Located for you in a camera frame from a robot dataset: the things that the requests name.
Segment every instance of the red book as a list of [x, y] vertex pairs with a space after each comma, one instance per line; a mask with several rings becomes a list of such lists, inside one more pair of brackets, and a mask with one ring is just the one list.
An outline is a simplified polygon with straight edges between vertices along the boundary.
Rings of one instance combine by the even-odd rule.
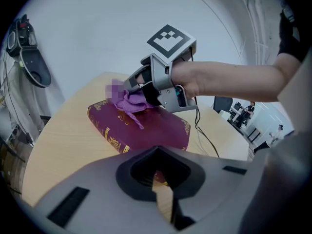
[[91, 122], [119, 153], [149, 149], [158, 145], [186, 150], [190, 137], [188, 122], [161, 107], [146, 109], [134, 115], [144, 126], [143, 130], [109, 100], [88, 108]]

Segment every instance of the light wood tabletop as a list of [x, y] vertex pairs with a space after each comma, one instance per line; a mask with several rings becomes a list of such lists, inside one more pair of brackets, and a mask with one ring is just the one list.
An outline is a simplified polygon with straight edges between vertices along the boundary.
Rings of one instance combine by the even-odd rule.
[[[105, 99], [105, 85], [113, 78], [125, 80], [128, 76], [104, 73], [93, 79], [66, 101], [49, 120], [40, 134], [25, 170], [22, 198], [31, 206], [52, 187], [84, 165], [98, 159], [118, 155], [87, 116], [88, 106]], [[220, 157], [247, 160], [248, 143], [217, 112], [198, 105], [200, 127], [215, 145]], [[195, 110], [176, 113], [191, 125], [188, 152], [204, 154], [199, 147], [195, 129]], [[199, 135], [206, 153], [216, 153], [205, 137]]]

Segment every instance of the human arm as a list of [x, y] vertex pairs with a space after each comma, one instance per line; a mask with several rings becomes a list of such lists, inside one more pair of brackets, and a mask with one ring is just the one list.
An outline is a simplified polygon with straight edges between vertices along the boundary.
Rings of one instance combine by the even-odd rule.
[[272, 141], [271, 141], [271, 145], [273, 145], [273, 143], [275, 143], [276, 141], [278, 141], [281, 138], [281, 135], [277, 132], [272, 136]]
[[271, 135], [273, 139], [282, 139], [282, 133], [277, 131], [274, 135]]
[[295, 57], [281, 53], [274, 65], [243, 66], [221, 62], [180, 62], [173, 66], [172, 81], [195, 96], [234, 97], [252, 101], [277, 101], [300, 66]]
[[246, 108], [245, 112], [248, 113], [248, 114], [250, 114], [250, 115], [253, 113], [252, 111], [248, 111], [247, 108]]

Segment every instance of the purple cloth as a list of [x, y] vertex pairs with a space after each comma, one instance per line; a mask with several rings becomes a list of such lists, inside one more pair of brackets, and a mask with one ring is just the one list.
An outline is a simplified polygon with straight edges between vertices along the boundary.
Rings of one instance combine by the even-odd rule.
[[112, 85], [106, 86], [106, 97], [110, 98], [111, 102], [118, 110], [124, 111], [131, 119], [139, 125], [140, 129], [144, 129], [143, 125], [133, 113], [144, 111], [147, 108], [154, 108], [146, 102], [143, 92], [137, 91], [134, 94], [129, 94], [124, 89], [123, 81], [113, 79]]

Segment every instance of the gold lettering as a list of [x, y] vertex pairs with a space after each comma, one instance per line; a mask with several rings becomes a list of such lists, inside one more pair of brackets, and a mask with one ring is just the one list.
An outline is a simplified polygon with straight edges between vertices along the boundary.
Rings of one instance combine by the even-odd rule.
[[123, 149], [123, 153], [127, 153], [129, 151], [130, 147], [129, 146], [125, 146], [125, 148]]
[[127, 115], [125, 115], [125, 112], [123, 112], [123, 115], [118, 115], [118, 118], [119, 118], [121, 121], [125, 121], [125, 124], [126, 124], [126, 125], [129, 125], [129, 122], [127, 122], [127, 121], [125, 120], [126, 116], [127, 116]]
[[109, 131], [109, 127], [107, 127], [106, 130], [105, 130], [105, 138], [106, 139], [107, 139], [108, 131]]

